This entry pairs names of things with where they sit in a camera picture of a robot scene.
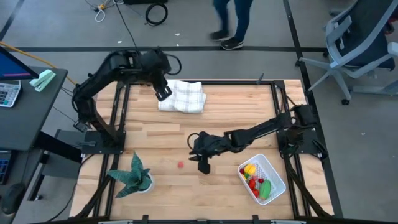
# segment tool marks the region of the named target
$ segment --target office chair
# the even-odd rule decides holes
[[[387,43],[383,27],[397,6],[398,0],[359,0],[330,20],[324,27],[327,52],[323,54],[324,57],[329,56],[330,63],[308,58],[300,58],[296,62],[296,66],[305,62],[326,70],[326,74],[306,92],[312,91],[329,76],[334,76],[345,95],[341,103],[348,105],[351,94],[343,79],[344,73],[351,78],[359,78],[372,74],[376,67],[393,70],[393,56],[398,56],[398,44]],[[396,90],[398,81],[385,88],[351,89],[372,94],[387,94],[384,93],[386,91],[388,95],[395,95]]]

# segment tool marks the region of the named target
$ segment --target white towel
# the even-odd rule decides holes
[[[159,102],[161,111],[181,111],[184,113],[202,113],[206,103],[201,82],[189,83],[180,80],[167,80],[172,95]]]

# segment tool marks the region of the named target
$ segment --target sneaker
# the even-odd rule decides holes
[[[210,39],[212,41],[224,41],[224,40],[228,40],[228,32],[225,31],[217,31],[217,32],[213,32],[210,34]]]
[[[235,37],[232,37],[226,41],[222,41],[221,47],[225,50],[239,49],[243,47],[243,41],[238,41]]]

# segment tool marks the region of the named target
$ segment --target keyboard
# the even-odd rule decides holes
[[[21,86],[0,83],[0,106],[12,107],[17,100]]]
[[[7,183],[13,156],[11,151],[0,151],[0,185]]]

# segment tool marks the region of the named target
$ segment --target wooden table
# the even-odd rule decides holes
[[[300,80],[284,81],[291,99],[298,104],[305,103]],[[99,113],[108,120],[115,88],[116,84],[108,86],[97,99]],[[252,215],[259,215],[260,219],[293,218],[288,189],[270,204],[260,206],[250,197],[236,173],[238,165],[256,154],[263,154],[287,186],[275,134],[254,141],[239,154],[227,152],[210,159],[209,175],[200,173],[197,163],[188,160],[187,138],[191,133],[206,131],[223,135],[224,131],[250,128],[273,118],[275,111],[269,85],[204,85],[203,90],[207,94],[204,113],[183,114],[158,111],[151,87],[131,88],[125,128],[126,148],[118,169],[130,170],[136,151],[144,168],[151,168],[155,187],[148,194],[114,199],[112,219],[141,219],[143,215],[155,220],[242,220],[251,219]],[[307,189],[327,212],[333,213],[321,162],[310,155],[300,155],[300,158]],[[183,169],[177,167],[178,161],[184,162]],[[101,163],[102,155],[95,155],[81,168],[71,216],[83,208],[96,190]],[[115,195],[123,187],[117,182]],[[301,196],[296,191],[300,214],[304,215]],[[103,197],[100,214],[103,214],[105,203],[106,197]]]

